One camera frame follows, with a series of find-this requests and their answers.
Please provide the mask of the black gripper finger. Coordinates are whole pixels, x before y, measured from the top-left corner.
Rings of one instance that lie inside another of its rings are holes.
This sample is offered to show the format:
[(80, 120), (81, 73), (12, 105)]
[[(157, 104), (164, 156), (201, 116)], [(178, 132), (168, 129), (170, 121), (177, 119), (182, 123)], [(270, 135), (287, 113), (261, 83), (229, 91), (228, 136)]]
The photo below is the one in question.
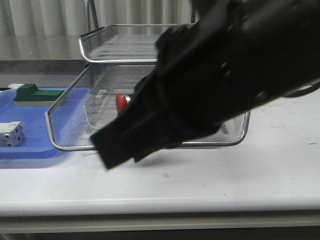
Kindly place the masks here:
[(144, 149), (180, 142), (179, 117), (174, 113), (171, 89), (178, 79), (175, 74), (155, 72), (144, 77), (116, 119), (90, 137), (108, 170)]

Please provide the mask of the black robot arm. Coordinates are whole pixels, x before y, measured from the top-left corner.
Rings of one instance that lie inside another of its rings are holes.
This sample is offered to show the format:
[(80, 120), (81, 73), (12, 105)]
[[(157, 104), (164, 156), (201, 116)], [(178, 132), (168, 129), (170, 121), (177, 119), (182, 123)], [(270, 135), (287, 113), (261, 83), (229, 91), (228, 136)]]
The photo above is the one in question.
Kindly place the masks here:
[(200, 18), (156, 41), (157, 63), (91, 136), (105, 167), (216, 133), (320, 78), (317, 0), (196, 0)]

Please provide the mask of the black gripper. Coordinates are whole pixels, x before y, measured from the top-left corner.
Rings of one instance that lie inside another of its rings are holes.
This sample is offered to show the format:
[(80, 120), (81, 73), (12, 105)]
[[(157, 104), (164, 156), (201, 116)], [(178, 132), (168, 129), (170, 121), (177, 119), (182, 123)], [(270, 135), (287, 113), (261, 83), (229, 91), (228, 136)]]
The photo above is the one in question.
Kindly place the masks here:
[(177, 75), (171, 87), (180, 140), (133, 155), (140, 162), (163, 149), (217, 147), (212, 135), (223, 121), (267, 103), (269, 87), (253, 50), (262, 44), (264, 22), (252, 14), (221, 21), (201, 20), (192, 27), (172, 27), (156, 41), (158, 62), (152, 72)]

